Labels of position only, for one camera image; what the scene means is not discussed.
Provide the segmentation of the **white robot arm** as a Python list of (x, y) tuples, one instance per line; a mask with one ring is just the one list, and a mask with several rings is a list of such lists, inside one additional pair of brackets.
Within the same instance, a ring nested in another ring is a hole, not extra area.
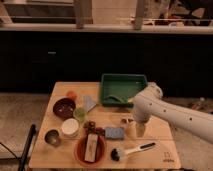
[(213, 144), (213, 115), (162, 100), (163, 92), (154, 82), (133, 97), (132, 115), (137, 123), (156, 116)]

